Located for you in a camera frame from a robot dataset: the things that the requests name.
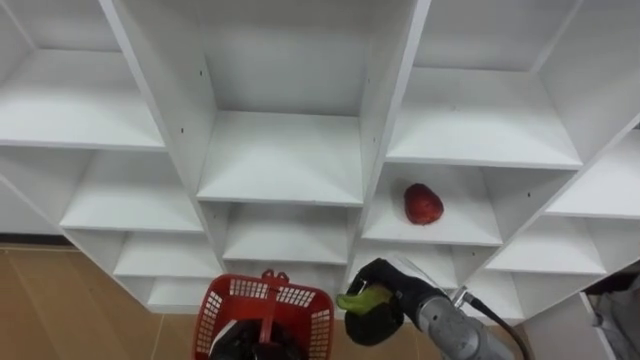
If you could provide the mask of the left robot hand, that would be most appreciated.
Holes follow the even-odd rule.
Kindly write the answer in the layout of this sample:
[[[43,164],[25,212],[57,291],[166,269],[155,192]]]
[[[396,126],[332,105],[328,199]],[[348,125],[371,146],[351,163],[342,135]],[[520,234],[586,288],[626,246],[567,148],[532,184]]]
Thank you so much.
[[[262,321],[232,320],[216,336],[208,360],[307,360],[308,352],[278,323],[271,327],[270,340],[260,342]]]

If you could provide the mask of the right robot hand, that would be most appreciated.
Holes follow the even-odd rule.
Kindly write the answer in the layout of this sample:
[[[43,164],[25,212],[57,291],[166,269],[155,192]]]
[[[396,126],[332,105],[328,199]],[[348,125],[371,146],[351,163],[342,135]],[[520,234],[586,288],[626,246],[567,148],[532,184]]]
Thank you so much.
[[[419,325],[421,306],[442,292],[429,282],[402,272],[392,262],[376,258],[362,267],[336,305],[345,311],[348,337],[372,347],[388,340],[408,318]]]

